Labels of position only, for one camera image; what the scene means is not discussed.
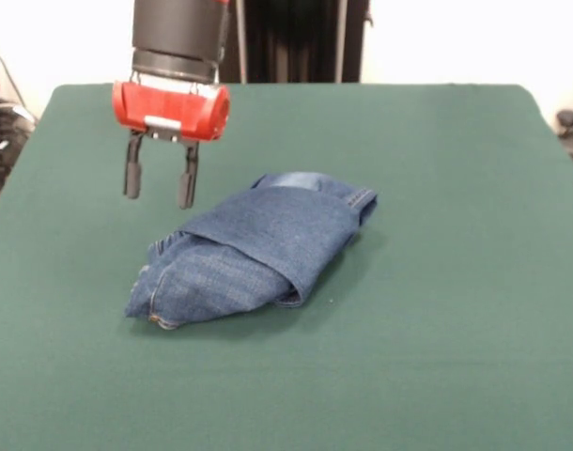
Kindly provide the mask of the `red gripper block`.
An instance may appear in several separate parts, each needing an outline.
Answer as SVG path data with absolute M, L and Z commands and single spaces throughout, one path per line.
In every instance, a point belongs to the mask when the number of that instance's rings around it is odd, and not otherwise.
M 226 86 L 200 86 L 184 92 L 167 91 L 134 82 L 118 82 L 112 88 L 116 120 L 131 129 L 126 153 L 123 194 L 140 194 L 142 165 L 139 161 L 143 134 L 152 129 L 169 131 L 184 142 L 185 169 L 178 185 L 178 206 L 194 204 L 199 162 L 199 143 L 219 139 L 230 113 Z

